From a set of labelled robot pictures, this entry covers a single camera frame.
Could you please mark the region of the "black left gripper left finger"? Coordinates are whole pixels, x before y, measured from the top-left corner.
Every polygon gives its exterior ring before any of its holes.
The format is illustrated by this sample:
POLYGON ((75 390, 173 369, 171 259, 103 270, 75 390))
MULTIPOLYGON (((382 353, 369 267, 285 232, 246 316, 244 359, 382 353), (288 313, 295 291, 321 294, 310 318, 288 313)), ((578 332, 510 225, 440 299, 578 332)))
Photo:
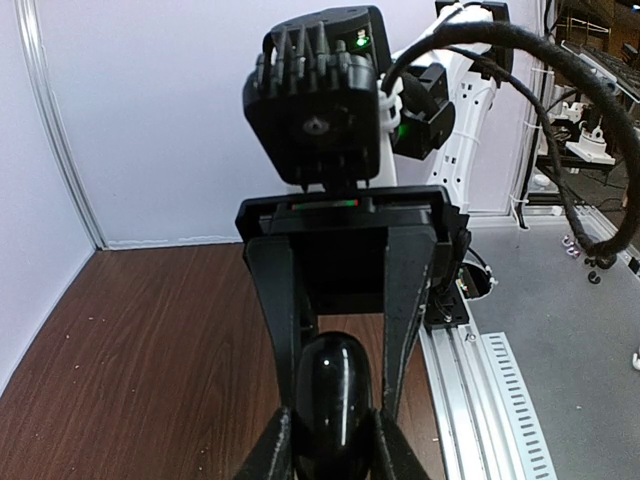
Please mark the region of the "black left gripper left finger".
POLYGON ((291 410, 280 407, 272 415, 233 479, 293 479, 291 438, 291 410))

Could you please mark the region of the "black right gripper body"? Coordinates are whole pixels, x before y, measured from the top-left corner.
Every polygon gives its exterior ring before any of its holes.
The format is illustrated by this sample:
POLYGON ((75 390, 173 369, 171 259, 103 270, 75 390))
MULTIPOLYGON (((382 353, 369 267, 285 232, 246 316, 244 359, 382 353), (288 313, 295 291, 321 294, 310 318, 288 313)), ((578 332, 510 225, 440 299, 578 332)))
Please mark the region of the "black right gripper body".
POLYGON ((444 188, 423 186, 247 199, 236 227, 264 309, 340 315, 383 311, 394 229, 427 228, 431 285, 449 287, 471 241, 468 220, 444 188))

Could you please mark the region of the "black earbud charging case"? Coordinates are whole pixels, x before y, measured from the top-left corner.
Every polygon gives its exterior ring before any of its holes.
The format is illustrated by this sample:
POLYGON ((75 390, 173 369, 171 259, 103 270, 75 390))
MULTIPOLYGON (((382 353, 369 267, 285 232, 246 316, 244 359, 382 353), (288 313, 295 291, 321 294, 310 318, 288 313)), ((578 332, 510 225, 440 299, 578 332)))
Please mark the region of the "black earbud charging case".
POLYGON ((364 479, 372 457, 373 400, 364 347, 326 332, 303 349, 292 420, 292 452, 300 479, 364 479))

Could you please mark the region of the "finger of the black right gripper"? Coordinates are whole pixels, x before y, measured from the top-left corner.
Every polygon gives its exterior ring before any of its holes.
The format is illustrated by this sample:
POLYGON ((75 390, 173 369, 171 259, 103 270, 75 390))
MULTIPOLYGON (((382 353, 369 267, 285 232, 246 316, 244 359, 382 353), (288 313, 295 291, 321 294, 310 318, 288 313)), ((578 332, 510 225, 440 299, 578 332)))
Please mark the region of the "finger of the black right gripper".
POLYGON ((303 346, 318 333, 317 315, 300 262, 287 237, 250 240, 245 247, 245 260, 271 338, 281 404, 291 407, 295 403, 303 346))
POLYGON ((405 369, 428 296, 436 233, 431 227, 388 230, 384 257, 383 409, 399 411, 405 369))

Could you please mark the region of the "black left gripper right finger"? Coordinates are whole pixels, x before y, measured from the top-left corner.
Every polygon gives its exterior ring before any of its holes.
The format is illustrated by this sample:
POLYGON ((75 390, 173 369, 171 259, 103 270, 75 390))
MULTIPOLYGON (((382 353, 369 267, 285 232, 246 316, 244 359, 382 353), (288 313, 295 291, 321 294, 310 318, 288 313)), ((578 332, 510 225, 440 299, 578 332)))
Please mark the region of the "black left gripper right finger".
POLYGON ((375 410, 373 418, 371 478, 428 480, 428 474, 395 420, 384 410, 375 410))

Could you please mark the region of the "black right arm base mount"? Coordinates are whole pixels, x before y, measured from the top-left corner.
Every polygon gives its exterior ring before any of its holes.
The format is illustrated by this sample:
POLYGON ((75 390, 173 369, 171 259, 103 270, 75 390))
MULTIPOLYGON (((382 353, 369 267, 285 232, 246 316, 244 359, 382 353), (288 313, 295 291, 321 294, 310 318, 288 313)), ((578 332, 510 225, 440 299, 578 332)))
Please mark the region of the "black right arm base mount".
POLYGON ((469 324, 468 302, 487 296, 497 284, 490 265, 463 262, 446 292, 430 294, 424 314, 425 328, 433 331, 469 324))

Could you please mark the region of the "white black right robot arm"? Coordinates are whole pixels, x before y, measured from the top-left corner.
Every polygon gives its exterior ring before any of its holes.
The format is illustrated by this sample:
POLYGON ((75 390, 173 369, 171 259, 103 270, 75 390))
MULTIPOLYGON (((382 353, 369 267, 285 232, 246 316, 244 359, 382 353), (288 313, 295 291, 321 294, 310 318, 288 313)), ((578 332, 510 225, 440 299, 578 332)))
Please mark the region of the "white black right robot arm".
POLYGON ((499 81, 474 44, 392 57, 380 10, 336 7, 264 37, 244 114, 286 195, 245 200, 236 226, 276 360, 282 405, 335 407, 310 356, 321 316, 384 317, 383 406, 395 413, 421 328, 469 320, 459 273, 471 242, 467 183, 499 81))

